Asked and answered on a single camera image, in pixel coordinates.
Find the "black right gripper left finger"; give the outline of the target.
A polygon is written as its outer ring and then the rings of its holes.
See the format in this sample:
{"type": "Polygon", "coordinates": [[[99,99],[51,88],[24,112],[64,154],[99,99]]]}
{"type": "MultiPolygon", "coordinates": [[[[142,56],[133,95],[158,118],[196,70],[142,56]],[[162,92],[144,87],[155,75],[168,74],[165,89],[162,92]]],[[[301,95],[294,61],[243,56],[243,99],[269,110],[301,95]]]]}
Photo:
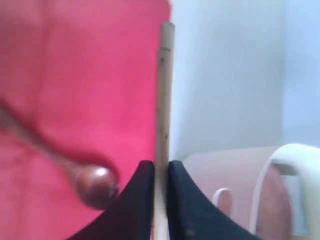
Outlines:
{"type": "Polygon", "coordinates": [[[110,207],[70,239],[149,240],[154,214],[154,182],[154,163],[141,161],[110,207]]]}

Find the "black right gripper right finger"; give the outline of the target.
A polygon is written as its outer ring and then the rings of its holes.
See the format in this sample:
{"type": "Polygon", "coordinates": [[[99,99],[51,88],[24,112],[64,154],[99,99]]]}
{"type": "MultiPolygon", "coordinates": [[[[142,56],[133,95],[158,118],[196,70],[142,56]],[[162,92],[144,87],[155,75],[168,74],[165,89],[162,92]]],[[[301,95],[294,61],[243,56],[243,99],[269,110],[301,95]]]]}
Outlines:
{"type": "Polygon", "coordinates": [[[166,211],[171,240],[255,239],[208,200],[178,160],[168,164],[166,211]]]}

